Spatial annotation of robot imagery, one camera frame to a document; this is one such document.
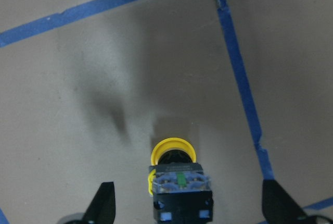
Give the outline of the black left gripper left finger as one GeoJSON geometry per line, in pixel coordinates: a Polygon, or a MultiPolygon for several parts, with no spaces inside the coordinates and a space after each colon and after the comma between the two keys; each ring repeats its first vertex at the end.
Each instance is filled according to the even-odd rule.
{"type": "Polygon", "coordinates": [[[103,182],[82,217],[83,223],[114,223],[116,197],[113,182],[103,182]]]}

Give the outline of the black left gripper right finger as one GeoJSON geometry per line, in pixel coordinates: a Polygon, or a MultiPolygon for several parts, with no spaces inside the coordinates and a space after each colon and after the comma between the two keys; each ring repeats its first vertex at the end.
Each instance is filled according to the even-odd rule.
{"type": "Polygon", "coordinates": [[[263,180],[262,213],[267,223],[311,223],[311,218],[276,180],[263,180]]]}

